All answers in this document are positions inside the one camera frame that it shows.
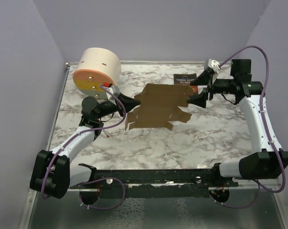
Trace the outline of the brown cardboard box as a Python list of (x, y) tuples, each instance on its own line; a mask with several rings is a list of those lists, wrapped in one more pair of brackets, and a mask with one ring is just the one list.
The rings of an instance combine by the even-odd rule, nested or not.
[(181, 110), (188, 107), (186, 102), (193, 89), (185, 85), (148, 83), (134, 99), (140, 106), (129, 112), (125, 120), (125, 130), (134, 128), (167, 128), (172, 130), (172, 121), (187, 123), (191, 114)]

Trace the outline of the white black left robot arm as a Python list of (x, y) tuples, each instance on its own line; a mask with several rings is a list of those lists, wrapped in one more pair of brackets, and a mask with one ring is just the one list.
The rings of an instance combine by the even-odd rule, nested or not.
[(82, 101), (82, 117), (76, 131), (62, 144), (50, 151), (41, 150), (34, 163), (30, 189), (39, 191), (43, 198), (61, 199), (68, 188), (79, 183), (86, 188), (95, 186), (97, 177), (88, 166), (80, 166), (75, 172), (70, 163), (106, 129), (103, 117), (116, 112), (125, 119), (128, 112), (141, 102), (123, 94), (102, 103), (91, 96)]

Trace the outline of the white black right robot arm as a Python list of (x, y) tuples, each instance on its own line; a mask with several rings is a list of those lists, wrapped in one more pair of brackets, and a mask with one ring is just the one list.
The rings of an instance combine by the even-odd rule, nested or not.
[(220, 187), (228, 177), (239, 179), (275, 179), (281, 168), (288, 165), (288, 151), (284, 151), (272, 129), (267, 114), (263, 84), (252, 81), (251, 60), (234, 59), (231, 63), (230, 79), (219, 79), (220, 64), (208, 59), (203, 72), (191, 82), (192, 86), (204, 86), (198, 95), (192, 95), (187, 103), (205, 108), (207, 100), (215, 94), (232, 94), (234, 104), (240, 106), (250, 134), (252, 153), (238, 162), (216, 163), (210, 175), (211, 183)]

